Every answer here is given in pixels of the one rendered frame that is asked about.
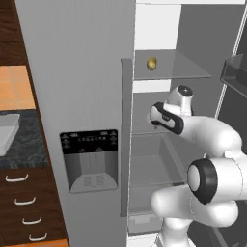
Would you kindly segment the clear fridge crisper drawer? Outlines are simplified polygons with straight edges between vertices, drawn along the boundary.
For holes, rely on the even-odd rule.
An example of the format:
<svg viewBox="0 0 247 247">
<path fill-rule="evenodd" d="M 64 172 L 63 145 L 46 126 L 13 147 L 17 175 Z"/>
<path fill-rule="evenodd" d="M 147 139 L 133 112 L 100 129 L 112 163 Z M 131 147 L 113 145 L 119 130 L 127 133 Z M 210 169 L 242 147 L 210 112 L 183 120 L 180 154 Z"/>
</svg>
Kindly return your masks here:
<svg viewBox="0 0 247 247">
<path fill-rule="evenodd" d="M 171 134 L 138 134 L 132 137 L 130 200 L 147 198 L 159 188 L 186 183 L 189 164 L 204 153 Z"/>
</svg>

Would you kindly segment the yellow-green round fruit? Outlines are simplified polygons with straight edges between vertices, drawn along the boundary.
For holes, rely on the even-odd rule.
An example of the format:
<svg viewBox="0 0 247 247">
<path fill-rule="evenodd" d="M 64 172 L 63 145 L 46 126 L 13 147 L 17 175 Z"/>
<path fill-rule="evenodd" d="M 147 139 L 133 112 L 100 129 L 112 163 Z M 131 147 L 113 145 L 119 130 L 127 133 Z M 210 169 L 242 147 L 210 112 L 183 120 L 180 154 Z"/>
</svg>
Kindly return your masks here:
<svg viewBox="0 0 247 247">
<path fill-rule="evenodd" d="M 156 66 L 157 66 L 157 60 L 155 57 L 150 57 L 148 60 L 147 60 L 147 68 L 149 70 L 155 70 L 156 69 Z"/>
</svg>

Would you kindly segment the glass fridge shelf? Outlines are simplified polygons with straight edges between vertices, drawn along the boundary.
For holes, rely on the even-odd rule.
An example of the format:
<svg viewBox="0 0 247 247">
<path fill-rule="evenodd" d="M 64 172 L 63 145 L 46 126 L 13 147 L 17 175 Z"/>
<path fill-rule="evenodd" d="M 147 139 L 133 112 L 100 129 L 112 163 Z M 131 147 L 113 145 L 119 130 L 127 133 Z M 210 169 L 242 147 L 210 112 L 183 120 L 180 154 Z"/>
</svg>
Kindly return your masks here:
<svg viewBox="0 0 247 247">
<path fill-rule="evenodd" d="M 149 70 L 147 61 L 156 59 L 156 69 Z M 135 80 L 210 78 L 211 75 L 178 50 L 136 50 Z"/>
</svg>

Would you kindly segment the open grey fridge door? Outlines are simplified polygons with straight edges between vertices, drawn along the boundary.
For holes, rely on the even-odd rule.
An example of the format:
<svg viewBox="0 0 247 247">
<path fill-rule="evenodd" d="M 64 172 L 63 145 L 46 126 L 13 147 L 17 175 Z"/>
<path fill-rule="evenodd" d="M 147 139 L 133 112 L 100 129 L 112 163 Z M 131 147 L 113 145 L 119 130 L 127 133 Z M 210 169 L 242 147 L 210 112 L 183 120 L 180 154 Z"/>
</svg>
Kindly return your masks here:
<svg viewBox="0 0 247 247">
<path fill-rule="evenodd" d="M 243 6 L 230 5 L 230 9 L 224 30 L 233 35 L 233 45 L 224 62 L 238 54 L 247 57 L 247 0 Z M 215 116 L 240 134 L 242 149 L 247 154 L 247 96 L 223 83 Z M 208 231 L 213 247 L 247 247 L 247 201 L 238 201 L 237 205 L 239 216 L 233 225 Z"/>
</svg>

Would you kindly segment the grey fridge door with dispenser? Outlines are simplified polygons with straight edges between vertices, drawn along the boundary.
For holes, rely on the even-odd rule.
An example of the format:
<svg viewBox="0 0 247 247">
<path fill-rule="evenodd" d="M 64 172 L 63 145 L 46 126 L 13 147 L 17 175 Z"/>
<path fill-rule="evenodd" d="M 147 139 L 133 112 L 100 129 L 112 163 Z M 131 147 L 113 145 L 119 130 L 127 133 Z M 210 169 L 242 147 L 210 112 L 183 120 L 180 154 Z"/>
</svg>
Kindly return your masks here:
<svg viewBox="0 0 247 247">
<path fill-rule="evenodd" d="M 15 0 L 70 247 L 125 247 L 121 192 L 69 192 L 60 135 L 120 129 L 134 0 Z"/>
</svg>

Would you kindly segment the dark fridge door bin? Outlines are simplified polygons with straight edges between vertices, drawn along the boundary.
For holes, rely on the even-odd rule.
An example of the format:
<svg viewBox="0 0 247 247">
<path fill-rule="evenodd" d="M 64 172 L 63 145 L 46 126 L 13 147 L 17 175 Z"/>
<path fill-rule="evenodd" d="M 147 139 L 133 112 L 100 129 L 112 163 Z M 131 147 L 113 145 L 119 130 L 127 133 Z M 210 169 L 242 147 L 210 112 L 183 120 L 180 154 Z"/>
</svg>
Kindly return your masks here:
<svg viewBox="0 0 247 247">
<path fill-rule="evenodd" d="M 225 60 L 221 81 L 247 96 L 247 57 L 243 54 Z"/>
</svg>

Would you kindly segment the grey fridge bottom drawer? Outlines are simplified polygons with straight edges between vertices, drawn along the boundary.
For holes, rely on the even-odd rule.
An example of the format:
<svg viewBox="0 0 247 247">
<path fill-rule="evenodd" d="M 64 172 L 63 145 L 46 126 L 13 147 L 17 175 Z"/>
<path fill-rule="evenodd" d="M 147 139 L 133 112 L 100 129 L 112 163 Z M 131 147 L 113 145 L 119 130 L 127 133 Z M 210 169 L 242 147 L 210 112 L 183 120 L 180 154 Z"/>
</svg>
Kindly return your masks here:
<svg viewBox="0 0 247 247">
<path fill-rule="evenodd" d="M 128 210 L 128 233 L 140 235 L 157 233 L 162 226 L 162 220 L 151 210 L 151 196 L 132 194 Z"/>
</svg>

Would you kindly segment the grey fridge interior cabinet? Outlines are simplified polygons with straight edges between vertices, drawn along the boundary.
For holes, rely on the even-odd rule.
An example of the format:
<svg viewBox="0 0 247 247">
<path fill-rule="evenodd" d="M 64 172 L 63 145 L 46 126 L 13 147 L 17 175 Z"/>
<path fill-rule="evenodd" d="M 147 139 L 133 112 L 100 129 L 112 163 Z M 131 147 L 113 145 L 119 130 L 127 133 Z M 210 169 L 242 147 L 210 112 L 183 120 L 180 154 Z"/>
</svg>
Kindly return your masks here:
<svg viewBox="0 0 247 247">
<path fill-rule="evenodd" d="M 131 143 L 138 134 L 163 134 L 145 117 L 151 106 L 163 101 L 179 85 L 193 90 L 192 109 L 198 115 L 215 117 L 223 84 L 220 74 L 224 57 L 231 52 L 233 35 L 224 30 L 230 3 L 216 0 L 157 0 L 136 5 L 135 51 L 175 49 L 206 70 L 210 78 L 135 80 L 132 90 Z"/>
</svg>

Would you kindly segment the dark wood drawer front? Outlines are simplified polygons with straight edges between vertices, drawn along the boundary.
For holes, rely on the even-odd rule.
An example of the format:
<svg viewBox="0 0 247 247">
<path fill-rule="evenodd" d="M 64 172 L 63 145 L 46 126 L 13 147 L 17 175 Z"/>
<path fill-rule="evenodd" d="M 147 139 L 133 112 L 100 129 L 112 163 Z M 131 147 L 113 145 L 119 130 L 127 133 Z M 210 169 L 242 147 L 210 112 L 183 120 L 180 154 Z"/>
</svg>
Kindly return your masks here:
<svg viewBox="0 0 247 247">
<path fill-rule="evenodd" d="M 36 197 L 36 201 L 28 206 L 16 206 L 14 199 L 18 199 L 20 202 L 31 201 Z M 7 211 L 21 211 L 28 209 L 45 209 L 52 208 L 57 204 L 57 198 L 53 192 L 26 192 L 26 193 L 13 193 L 0 195 L 0 212 Z"/>
<path fill-rule="evenodd" d="M 9 176 L 10 178 L 22 178 L 26 174 L 29 175 L 29 178 L 25 181 L 15 183 L 5 182 L 5 176 Z M 0 193 L 20 192 L 26 189 L 33 190 L 36 188 L 44 188 L 50 184 L 52 184 L 52 176 L 47 167 L 11 169 L 0 172 Z"/>
<path fill-rule="evenodd" d="M 64 232 L 60 229 L 44 231 L 44 232 L 43 231 L 40 231 L 40 232 L 3 232 L 3 238 L 7 245 L 20 244 L 20 243 L 32 243 L 28 238 L 30 234 L 32 235 L 32 237 L 39 237 L 39 236 L 44 236 L 46 233 L 48 234 L 48 236 L 47 236 L 47 239 L 44 241 L 65 238 Z"/>
<path fill-rule="evenodd" d="M 26 221 L 37 220 L 42 217 L 39 224 L 36 225 L 23 225 L 22 218 Z M 64 223 L 57 212 L 46 212 L 46 213 L 31 213 L 31 214 L 15 214 L 7 215 L 0 219 L 0 229 L 11 229 L 11 228 L 26 228 L 26 227 L 60 227 Z"/>
</svg>

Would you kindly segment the dark wood wall cupboard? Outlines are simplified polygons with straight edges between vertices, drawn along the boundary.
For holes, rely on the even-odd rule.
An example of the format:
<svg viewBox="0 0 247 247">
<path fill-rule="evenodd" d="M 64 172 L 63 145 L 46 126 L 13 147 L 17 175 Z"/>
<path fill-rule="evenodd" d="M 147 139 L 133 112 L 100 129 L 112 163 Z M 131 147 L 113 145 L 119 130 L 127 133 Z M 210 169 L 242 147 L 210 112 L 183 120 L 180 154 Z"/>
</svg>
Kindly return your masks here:
<svg viewBox="0 0 247 247">
<path fill-rule="evenodd" d="M 14 0 L 0 0 L 0 66 L 25 66 L 27 55 Z"/>
</svg>

